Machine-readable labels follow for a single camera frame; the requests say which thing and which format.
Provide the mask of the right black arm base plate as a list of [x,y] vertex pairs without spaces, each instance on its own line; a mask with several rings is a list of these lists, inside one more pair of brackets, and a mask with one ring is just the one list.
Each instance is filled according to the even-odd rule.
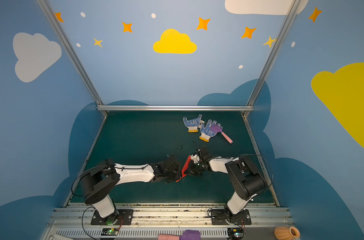
[[212,225],[251,225],[251,216],[248,210],[232,214],[226,209],[208,209],[207,215],[211,218]]

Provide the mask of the red square paper sheet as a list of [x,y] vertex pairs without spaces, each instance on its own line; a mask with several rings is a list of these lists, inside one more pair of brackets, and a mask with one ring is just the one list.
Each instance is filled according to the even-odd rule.
[[188,166],[189,166],[189,163],[192,161],[192,158],[191,158],[191,156],[188,156],[188,158],[187,158],[187,160],[186,160],[186,162],[185,162],[185,164],[184,164],[184,166],[183,166],[183,168],[182,168],[182,171],[181,171],[181,177],[178,179],[178,180],[176,180],[176,182],[178,183],[181,179],[183,179],[184,177],[186,177],[187,176],[187,174],[185,173],[186,171],[187,171],[187,169],[188,169]]

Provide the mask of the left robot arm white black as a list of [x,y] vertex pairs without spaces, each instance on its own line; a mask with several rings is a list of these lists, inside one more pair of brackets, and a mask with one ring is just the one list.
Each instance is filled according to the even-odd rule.
[[176,158],[144,165],[121,165],[104,160],[80,175],[85,204],[92,205],[103,219],[116,213],[110,192],[118,185],[128,183],[173,182],[181,177],[181,166]]

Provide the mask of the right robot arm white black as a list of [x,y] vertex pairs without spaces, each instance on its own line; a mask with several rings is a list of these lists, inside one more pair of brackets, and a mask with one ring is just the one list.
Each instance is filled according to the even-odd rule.
[[224,215],[230,220],[239,217],[254,197],[269,188],[263,173],[250,157],[249,154],[236,158],[212,157],[207,148],[201,148],[187,158],[182,177],[201,176],[205,171],[227,174],[234,189],[224,208]]

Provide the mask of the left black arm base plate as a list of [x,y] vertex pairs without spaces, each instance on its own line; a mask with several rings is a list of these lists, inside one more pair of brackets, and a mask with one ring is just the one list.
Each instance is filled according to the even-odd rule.
[[100,213],[95,210],[91,225],[100,225],[100,226],[121,226],[121,225],[131,225],[133,219],[133,210],[115,210],[111,215],[102,218]]

